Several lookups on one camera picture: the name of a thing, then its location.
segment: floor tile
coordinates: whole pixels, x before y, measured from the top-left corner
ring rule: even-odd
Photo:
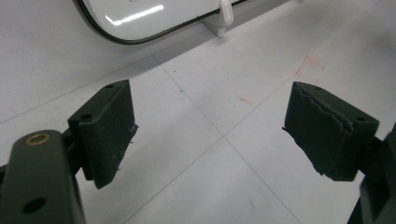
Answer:
[[[222,139],[126,223],[298,221]]]
[[[373,4],[287,3],[232,29],[223,39],[202,33],[154,57],[225,134],[284,83],[306,55]],[[197,41],[204,43],[191,49]]]
[[[318,174],[282,130],[292,79],[226,135],[275,195],[304,224],[347,223],[359,198],[352,183]]]
[[[13,138],[21,137],[20,133],[40,129],[62,131],[68,117],[100,88],[132,78],[134,112],[140,128],[116,178],[109,186],[97,190],[92,182],[85,181],[82,174],[78,174],[88,223],[123,223],[221,138],[157,65],[148,58],[9,120],[1,126],[0,142],[7,146],[12,144]],[[8,153],[2,151],[3,163]]]
[[[352,183],[315,172],[304,152],[281,130],[291,84],[316,84],[377,118],[383,139],[396,121],[396,54],[389,41],[394,3],[381,1],[294,69],[290,80],[226,138],[302,223],[346,223],[359,197]]]
[[[72,1],[3,1],[0,21],[0,123],[206,29],[124,46],[90,29]]]

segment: white plastic leg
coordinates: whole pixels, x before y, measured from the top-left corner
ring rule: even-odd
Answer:
[[[225,27],[233,24],[233,7],[230,0],[220,0],[220,13],[204,19],[204,24],[217,37],[223,38]]]

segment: white surface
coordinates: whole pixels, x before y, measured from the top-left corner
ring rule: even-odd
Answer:
[[[107,33],[138,41],[219,9],[220,0],[83,1],[96,23]]]
[[[396,121],[396,3],[264,11],[236,12],[223,39],[196,23],[130,48],[88,30],[71,3],[6,2],[0,164],[17,138],[64,130],[96,91],[129,78],[140,129],[111,185],[78,174],[89,223],[347,223],[362,176],[320,176],[281,127],[301,80],[379,119],[385,137]]]

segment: tile grout line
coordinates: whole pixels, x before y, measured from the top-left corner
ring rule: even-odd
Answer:
[[[121,68],[119,68],[119,69],[116,69],[116,70],[114,70],[114,71],[112,71],[112,72],[110,72],[110,73],[108,73],[108,74],[106,74],[106,75],[104,75],[104,76],[101,76],[101,77],[99,77],[99,78],[97,78],[97,79],[95,79],[95,80],[93,80],[93,81],[91,81],[91,82],[89,82],[89,83],[87,83],[87,84],[84,84],[84,85],[82,85],[82,86],[80,86],[80,87],[77,87],[77,88],[75,88],[75,89],[73,89],[73,90],[71,90],[71,91],[68,91],[68,92],[66,92],[66,93],[64,93],[64,94],[62,94],[62,95],[60,95],[60,96],[57,96],[57,97],[55,97],[55,98],[53,98],[53,99],[50,99],[50,100],[48,100],[46,103],[43,103],[43,104],[41,104],[41,105],[35,106],[35,107],[31,108],[31,109],[28,109],[28,110],[26,110],[26,111],[20,113],[19,115],[12,117],[12,118],[5,119],[5,120],[3,120],[3,121],[0,121],[0,124],[3,124],[3,123],[5,123],[5,122],[7,122],[7,121],[10,121],[10,120],[15,119],[15,118],[17,118],[17,117],[20,117],[20,116],[22,116],[22,115],[25,115],[25,114],[27,114],[27,113],[29,113],[29,112],[31,112],[31,111],[33,111],[33,110],[35,110],[35,109],[37,109],[37,108],[43,106],[43,105],[47,105],[47,104],[49,104],[49,103],[51,103],[51,102],[53,102],[53,101],[55,101],[55,100],[57,100],[57,99],[59,99],[59,98],[61,98],[61,97],[64,97],[64,96],[66,96],[66,95],[72,93],[73,91],[80,90],[80,89],[82,89],[82,88],[84,88],[84,87],[86,87],[86,86],[88,86],[88,85],[91,85],[91,84],[94,83],[94,82],[99,81],[99,80],[102,79],[102,78],[105,78],[105,77],[108,77],[108,76],[110,76],[110,75],[113,75],[113,74],[119,72],[120,70],[122,70],[122,69],[124,69],[124,68],[127,68],[127,67],[132,66],[132,65],[134,65],[134,64],[136,64],[136,63],[142,62],[143,60],[146,60],[147,58],[149,58],[149,57],[151,57],[151,56],[152,56],[152,55],[149,55],[149,56],[144,57],[144,58],[142,58],[142,59],[140,59],[140,60],[137,60],[137,61],[134,62],[134,63],[129,63],[129,64],[127,64],[127,65],[125,65],[125,66],[123,66],[123,67],[121,67]]]
[[[178,179],[184,172],[186,172],[191,166],[193,166],[198,160],[200,160],[206,152],[208,152],[210,149],[212,149],[220,140],[225,139],[224,136],[222,136],[218,141],[216,141],[212,146],[210,146],[207,150],[205,150],[198,158],[196,158],[190,165],[188,165],[186,168],[183,169],[183,171],[180,172],[175,178],[173,178],[168,184],[166,184],[160,191],[158,191],[152,198],[150,198],[145,204],[143,204],[137,211],[135,211],[128,219],[126,219],[122,224],[126,224],[131,218],[133,218],[137,213],[139,213],[148,203],[150,203],[157,195],[159,195],[161,192],[163,192],[164,189],[166,189],[170,184],[172,184],[176,179]]]
[[[183,39],[183,41],[189,40],[189,39],[195,37],[196,35],[200,35],[200,34],[203,33],[203,32],[207,32],[207,30],[203,30],[203,31],[201,31],[201,32],[198,32],[198,33],[195,34],[195,35],[192,35],[192,36],[190,36],[190,37],[188,37],[188,38],[186,38],[186,39]],[[22,115],[24,115],[24,114],[27,114],[27,113],[29,113],[29,112],[31,112],[31,111],[33,111],[33,110],[39,108],[40,106],[47,105],[47,104],[51,103],[52,101],[55,101],[55,100],[57,100],[57,99],[59,99],[59,98],[61,98],[61,97],[63,97],[63,96],[66,96],[67,94],[70,94],[70,93],[73,92],[73,91],[77,91],[77,90],[79,90],[79,89],[81,89],[81,88],[83,88],[83,87],[86,87],[86,86],[88,86],[88,85],[90,85],[90,84],[92,84],[92,83],[94,83],[94,82],[96,82],[96,81],[99,81],[100,79],[102,79],[102,78],[104,78],[104,77],[108,77],[108,76],[110,76],[110,75],[112,75],[112,74],[114,74],[114,73],[117,73],[117,72],[119,72],[120,70],[122,70],[122,69],[124,69],[124,68],[126,68],[126,67],[129,67],[129,66],[132,66],[132,65],[134,65],[134,64],[136,64],[136,63],[142,62],[143,60],[146,60],[146,59],[149,58],[149,57],[152,57],[152,58],[155,60],[155,62],[156,62],[159,66],[161,66],[161,65],[158,63],[157,59],[155,59],[154,55],[157,54],[157,53],[159,53],[159,52],[162,52],[162,51],[164,51],[164,50],[166,50],[166,49],[170,49],[170,48],[172,48],[172,47],[173,47],[174,45],[176,45],[176,44],[177,44],[177,43],[173,42],[173,44],[172,44],[171,46],[167,47],[167,48],[160,49],[159,51],[154,52],[154,53],[152,53],[152,54],[150,54],[150,55],[148,55],[148,56],[146,56],[146,57],[144,57],[144,58],[142,58],[142,59],[139,59],[139,60],[137,60],[136,62],[128,63],[127,65],[125,65],[125,66],[123,66],[123,67],[121,67],[121,68],[119,68],[119,69],[116,69],[116,70],[114,70],[114,71],[112,71],[112,72],[110,72],[110,73],[108,73],[108,74],[106,74],[106,75],[104,75],[104,76],[101,76],[101,77],[99,77],[99,78],[97,78],[97,79],[95,79],[95,80],[93,80],[93,81],[91,81],[91,82],[89,82],[89,83],[87,83],[87,84],[84,84],[84,85],[82,85],[82,86],[80,86],[80,87],[77,87],[77,88],[71,90],[71,91],[68,91],[68,92],[66,92],[66,93],[64,93],[64,94],[62,94],[62,95],[60,95],[60,96],[58,96],[58,97],[55,97],[55,98],[53,98],[53,99],[50,99],[50,100],[47,101],[46,103],[43,103],[43,104],[41,104],[41,105],[35,106],[35,107],[31,108],[31,109],[28,109],[28,110],[26,110],[26,111],[20,113],[20,114],[17,115],[17,116],[14,116],[14,117],[12,117],[12,118],[5,119],[5,120],[3,120],[3,121],[0,121],[0,124],[5,123],[5,122],[7,122],[7,121],[10,121],[10,120],[12,120],[12,119],[15,119],[15,118],[17,118],[17,117],[20,117],[20,116],[22,116]]]
[[[163,68],[163,66],[157,61],[157,59],[151,55],[150,57],[152,57],[154,59],[154,61],[158,64],[158,66],[161,67],[161,69],[165,72],[166,75],[168,75],[171,80],[177,85],[177,87],[181,89],[181,87],[175,82],[175,80],[169,75],[169,73]],[[149,199],[145,204],[143,204],[139,209],[137,209],[137,211],[135,211],[130,217],[128,217],[123,224],[127,223],[131,218],[133,218],[137,213],[139,213],[147,204],[149,204],[155,197],[157,197],[157,195],[159,195],[161,192],[163,192],[164,189],[166,189],[170,184],[172,184],[176,179],[178,179],[179,176],[181,176],[182,174],[184,174],[184,172],[186,172],[192,165],[194,165],[199,159],[201,159],[207,151],[209,151],[210,149],[212,149],[221,139],[225,139],[224,135],[221,134],[221,132],[219,131],[219,129],[212,123],[212,121],[202,112],[202,110],[195,104],[195,102],[190,98],[189,95],[187,95],[186,92],[183,92],[186,97],[192,102],[192,104],[198,109],[198,111],[204,115],[204,117],[209,121],[209,123],[218,131],[218,133],[220,134],[221,138],[219,138],[218,141],[216,141],[212,146],[210,146],[207,150],[205,150],[198,158],[196,158],[190,165],[188,165],[186,168],[183,169],[183,171],[180,172],[180,174],[178,174],[175,178],[173,178],[168,184],[166,184],[166,186],[164,186],[160,191],[158,191],[151,199]]]
[[[313,55],[318,55],[321,51],[323,51],[326,47],[328,47],[330,44],[332,44],[335,39],[339,36],[341,36],[342,34],[345,33],[346,30],[348,30],[348,28],[352,27],[353,25],[355,25],[357,22],[359,22],[361,20],[362,17],[364,17],[367,13],[369,13],[370,11],[374,10],[374,7],[376,7],[376,5],[378,5],[379,2],[381,2],[382,0],[377,0],[372,6],[370,6],[369,8],[367,8],[367,10],[363,11],[361,14],[357,15],[356,17],[352,18],[350,22],[347,22],[344,27],[342,27],[341,29],[339,29],[338,31],[335,32],[335,34],[328,40],[326,41],[320,48],[318,48],[317,50],[313,51],[312,54]]]
[[[166,75],[168,75],[171,79],[172,79],[172,81],[177,85],[177,87],[180,89],[180,90],[183,90],[179,85],[178,85],[178,83],[172,78],[172,76],[163,68],[163,66],[157,61],[157,59],[153,56],[152,57],[154,60],[155,60],[155,62],[157,62],[157,64],[161,67],[161,69],[166,73]],[[190,98],[190,96],[186,93],[186,92],[184,92],[183,91],[183,94],[184,95],[186,95],[186,97],[192,102],[192,104],[198,109],[198,111],[202,114],[202,115],[204,115],[204,117],[209,121],[209,123],[216,129],[216,131],[218,131],[218,133],[221,135],[221,137],[224,137],[224,134],[222,134],[221,133],[221,131],[218,129],[218,127],[216,127],[216,125],[212,122],[212,120],[210,120],[210,118],[201,110],[201,108]]]
[[[225,137],[227,134],[229,134],[232,130],[234,130],[242,121],[244,121],[250,114],[252,114],[254,111],[256,111],[257,108],[259,108],[262,104],[265,103],[265,101],[268,100],[272,95],[274,95],[275,92],[277,92],[281,87],[283,87],[291,78],[293,78],[293,75],[290,75],[286,80],[280,84],[271,94],[269,94],[267,97],[265,97],[264,100],[262,100],[261,103],[259,103],[256,107],[254,107],[250,112],[248,112],[242,119],[240,119],[227,133],[225,133],[223,136]]]
[[[236,148],[230,143],[230,141],[228,141],[228,139],[226,137],[224,137],[224,139],[227,141],[228,144],[230,144],[230,146],[233,148],[233,150],[239,155],[239,157],[247,164],[247,166],[253,171],[253,173],[262,181],[262,183],[274,194],[274,196],[282,203],[282,205],[288,209],[288,211],[291,213],[291,215],[298,221],[298,223],[301,224],[301,221],[297,218],[297,216],[295,216],[290,209],[280,200],[280,198],[275,194],[275,192],[267,185],[267,183],[265,183],[265,181],[262,179],[261,176],[259,176],[259,174],[256,172],[256,170],[253,169],[253,167],[247,162],[247,160],[245,160],[245,158],[239,153],[238,150],[236,150]]]

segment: red stain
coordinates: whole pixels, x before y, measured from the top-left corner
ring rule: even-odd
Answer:
[[[242,101],[242,102],[244,102],[244,103],[247,104],[247,105],[254,106],[254,103],[251,102],[251,101],[249,101],[249,100],[247,100],[247,99],[244,99],[244,98],[239,97],[239,100]]]
[[[317,86],[320,83],[320,78],[317,78],[317,80],[315,81],[315,85]]]
[[[302,67],[299,67],[297,72],[294,73],[294,76],[295,77],[300,77],[301,72],[302,72]]]
[[[305,56],[303,64],[308,64],[310,66],[319,67],[321,70],[324,70],[324,66],[315,58]]]

